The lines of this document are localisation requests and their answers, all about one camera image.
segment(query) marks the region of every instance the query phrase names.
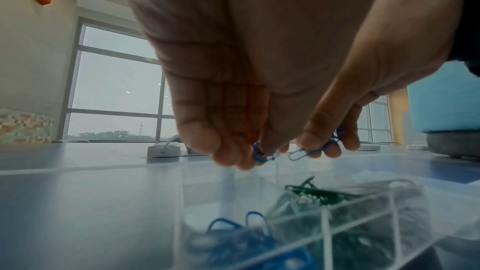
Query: table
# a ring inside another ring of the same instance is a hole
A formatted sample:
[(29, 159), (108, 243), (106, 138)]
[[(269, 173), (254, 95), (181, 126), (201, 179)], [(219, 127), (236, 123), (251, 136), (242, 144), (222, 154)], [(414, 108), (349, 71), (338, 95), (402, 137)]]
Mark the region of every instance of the table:
[[(147, 159), (148, 146), (0, 146), (0, 269), (171, 268), (180, 165), (209, 159)], [(480, 162), (403, 148), (346, 152), (321, 162), (333, 170), (362, 166), (459, 183), (480, 180)], [(439, 259), (444, 269), (480, 269), (479, 260), (452, 250), (429, 250), (421, 258), (430, 267)]]

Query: transparent plastic box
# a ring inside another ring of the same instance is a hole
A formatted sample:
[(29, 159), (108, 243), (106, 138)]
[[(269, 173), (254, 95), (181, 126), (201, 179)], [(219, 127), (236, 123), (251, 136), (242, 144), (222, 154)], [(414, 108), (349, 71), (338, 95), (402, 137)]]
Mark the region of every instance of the transparent plastic box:
[[(465, 185), (295, 166), (186, 165), (174, 268), (399, 269), (445, 236), (472, 236), (480, 220), (480, 193)], [(357, 197), (319, 207), (285, 190), (311, 177), (318, 188)]]

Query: pile of green paper clips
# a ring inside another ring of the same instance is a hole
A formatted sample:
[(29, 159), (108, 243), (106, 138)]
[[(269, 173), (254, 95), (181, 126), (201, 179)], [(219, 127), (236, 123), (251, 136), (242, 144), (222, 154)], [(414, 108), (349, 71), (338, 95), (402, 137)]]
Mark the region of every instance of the pile of green paper clips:
[[(266, 214), (268, 220), (294, 216), (301, 213), (301, 221), (291, 221), (279, 224), (275, 227), (275, 233), (282, 234), (286, 240), (305, 239), (322, 233), (322, 219), (320, 212), (312, 212), (312, 205), (320, 207), (333, 206), (342, 202), (359, 199), (375, 193), (389, 190), (392, 181), (374, 182), (353, 187), (344, 187), (341, 191), (317, 188), (308, 178), (300, 185), (287, 185), (285, 189), (289, 193), (281, 196), (274, 207)], [(410, 197), (419, 196), (417, 191), (411, 192)], [(355, 220), (364, 218), (366, 215), (381, 212), (389, 206), (386, 196), (379, 195), (373, 200), (365, 202), (345, 204), (338, 208), (330, 209), (329, 225), (331, 228), (339, 227)], [(402, 244), (408, 248), (418, 242), (429, 238), (428, 232), (418, 235), (418, 231), (428, 231), (429, 223), (425, 217), (418, 216), (424, 212), (422, 208), (404, 208), (400, 213), (401, 223), (407, 223), (412, 235), (402, 236)], [(391, 215), (376, 218), (372, 221), (359, 224), (345, 231), (339, 232), (331, 239), (333, 264), (336, 270), (371, 270), (386, 269), (395, 262), (395, 236), (393, 219)], [(318, 265), (323, 265), (324, 243), (320, 239), (311, 242), (305, 247)]]

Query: teal cushion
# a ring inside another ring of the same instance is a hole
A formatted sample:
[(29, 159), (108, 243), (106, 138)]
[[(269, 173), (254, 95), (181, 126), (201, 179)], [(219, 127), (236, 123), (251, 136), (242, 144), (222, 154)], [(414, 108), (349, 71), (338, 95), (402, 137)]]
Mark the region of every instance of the teal cushion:
[(459, 61), (408, 86), (417, 132), (480, 130), (480, 77)]

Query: sky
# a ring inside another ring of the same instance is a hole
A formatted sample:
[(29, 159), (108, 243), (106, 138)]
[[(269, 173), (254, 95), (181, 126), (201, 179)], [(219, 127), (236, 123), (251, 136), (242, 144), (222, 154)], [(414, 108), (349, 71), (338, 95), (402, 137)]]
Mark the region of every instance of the sky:
[[(156, 59), (154, 49), (147, 40), (86, 27), (84, 46)], [(160, 65), (139, 62), (95, 53), (81, 52), (78, 75), (74, 88), (74, 109), (158, 114), (162, 68)], [(382, 96), (379, 101), (387, 102)], [(165, 82), (164, 115), (173, 115), (170, 89)], [(388, 108), (382, 104), (370, 105), (373, 129), (389, 129)], [(364, 108), (358, 120), (359, 128), (367, 128), (367, 113)], [(131, 134), (156, 136), (157, 119), (145, 117), (112, 116), (72, 113), (68, 134), (129, 131)], [(174, 119), (162, 119), (160, 137), (176, 135)], [(359, 130), (360, 140), (368, 141), (368, 132)], [(388, 141), (385, 132), (373, 134), (373, 141)]]

